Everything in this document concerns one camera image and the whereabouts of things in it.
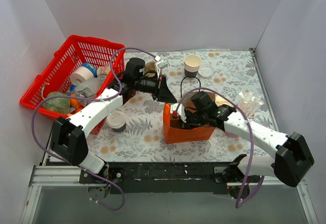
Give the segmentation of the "cardboard cup carrier stack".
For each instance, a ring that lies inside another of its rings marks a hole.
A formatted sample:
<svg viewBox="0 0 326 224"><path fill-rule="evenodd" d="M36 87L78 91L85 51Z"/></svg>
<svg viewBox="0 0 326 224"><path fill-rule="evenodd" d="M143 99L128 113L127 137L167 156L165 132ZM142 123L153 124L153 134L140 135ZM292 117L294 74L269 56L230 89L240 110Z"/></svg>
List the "cardboard cup carrier stack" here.
<svg viewBox="0 0 326 224"><path fill-rule="evenodd" d="M149 79L157 79L159 77L155 69L155 62L148 62L145 64L144 77Z"/></svg>

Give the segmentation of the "stack of paper cups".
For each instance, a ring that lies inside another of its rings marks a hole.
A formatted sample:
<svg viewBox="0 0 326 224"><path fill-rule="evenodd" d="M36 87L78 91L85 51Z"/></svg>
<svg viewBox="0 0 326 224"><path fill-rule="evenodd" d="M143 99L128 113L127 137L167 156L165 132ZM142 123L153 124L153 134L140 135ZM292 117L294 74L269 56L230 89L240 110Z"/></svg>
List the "stack of paper cups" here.
<svg viewBox="0 0 326 224"><path fill-rule="evenodd" d="M194 76L198 74L198 70L202 64L199 56L191 54L187 55L184 59L184 74L185 76Z"/></svg>

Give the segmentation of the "orange paper bag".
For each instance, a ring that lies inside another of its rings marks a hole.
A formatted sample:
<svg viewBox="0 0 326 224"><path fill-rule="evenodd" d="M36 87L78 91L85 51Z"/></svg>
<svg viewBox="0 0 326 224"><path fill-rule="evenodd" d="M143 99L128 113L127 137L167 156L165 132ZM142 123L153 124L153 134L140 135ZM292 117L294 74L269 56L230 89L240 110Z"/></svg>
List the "orange paper bag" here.
<svg viewBox="0 0 326 224"><path fill-rule="evenodd" d="M186 122L181 117L174 118L173 108L170 104L164 105L163 111L163 131L165 141L168 144L183 143L191 141L207 140L211 137L214 127L203 125L199 122L198 109L191 101L195 92L189 95L182 94L184 98L179 110L186 116Z"/></svg>

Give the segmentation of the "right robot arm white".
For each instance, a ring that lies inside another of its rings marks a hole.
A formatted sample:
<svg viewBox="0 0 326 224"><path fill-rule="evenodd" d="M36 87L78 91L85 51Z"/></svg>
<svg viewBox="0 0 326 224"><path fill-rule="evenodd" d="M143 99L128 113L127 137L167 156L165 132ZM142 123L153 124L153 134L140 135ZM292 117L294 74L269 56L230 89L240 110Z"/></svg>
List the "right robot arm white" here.
<svg viewBox="0 0 326 224"><path fill-rule="evenodd" d="M270 176L290 187L296 187L314 164L314 158L305 138L277 132L253 121L229 105L216 105L208 93L200 91L191 96L194 108L180 107L181 119L187 129L201 126L218 128L235 134L267 153L266 156L240 155L220 174L236 182L248 176Z"/></svg>

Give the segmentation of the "red plastic basket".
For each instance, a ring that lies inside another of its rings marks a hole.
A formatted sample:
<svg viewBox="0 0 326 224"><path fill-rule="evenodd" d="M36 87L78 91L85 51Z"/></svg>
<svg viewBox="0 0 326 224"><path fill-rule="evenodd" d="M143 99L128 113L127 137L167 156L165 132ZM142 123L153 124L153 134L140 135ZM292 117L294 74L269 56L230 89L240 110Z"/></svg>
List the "red plastic basket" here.
<svg viewBox="0 0 326 224"><path fill-rule="evenodd" d="M115 52L123 47L123 44L100 38L71 35L54 53L45 70L35 77L20 105L35 109L49 93L67 93L72 85L96 77L97 69L110 65L110 58L113 58L114 72L120 73L124 70L125 52Z"/></svg>

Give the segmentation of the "white plastic cup lid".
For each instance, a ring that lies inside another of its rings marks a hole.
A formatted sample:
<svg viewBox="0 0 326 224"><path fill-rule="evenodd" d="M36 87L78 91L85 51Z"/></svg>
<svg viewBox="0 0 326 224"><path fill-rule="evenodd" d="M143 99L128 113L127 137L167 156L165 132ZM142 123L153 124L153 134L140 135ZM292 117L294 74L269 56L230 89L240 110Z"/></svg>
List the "white plastic cup lid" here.
<svg viewBox="0 0 326 224"><path fill-rule="evenodd" d="M126 123L126 115L121 111L115 110L107 116L106 123L110 126L110 128L119 127Z"/></svg>

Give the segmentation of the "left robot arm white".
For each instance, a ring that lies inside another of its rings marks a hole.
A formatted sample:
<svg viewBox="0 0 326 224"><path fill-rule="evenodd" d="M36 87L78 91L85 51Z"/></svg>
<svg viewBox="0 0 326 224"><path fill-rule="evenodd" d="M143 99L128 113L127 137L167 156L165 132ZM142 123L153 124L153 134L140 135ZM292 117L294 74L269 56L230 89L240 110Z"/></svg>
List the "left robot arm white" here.
<svg viewBox="0 0 326 224"><path fill-rule="evenodd" d="M108 179L105 161L90 152L87 136L111 112L120 108L137 91L152 95L153 100L176 103L177 100L167 85L161 70L168 66L166 60L155 64L153 77L147 77L145 61L131 58L116 80L113 80L98 96L96 102L84 107L67 119L58 118L53 125L51 149L72 166L80 166L91 172L92 179L103 183Z"/></svg>

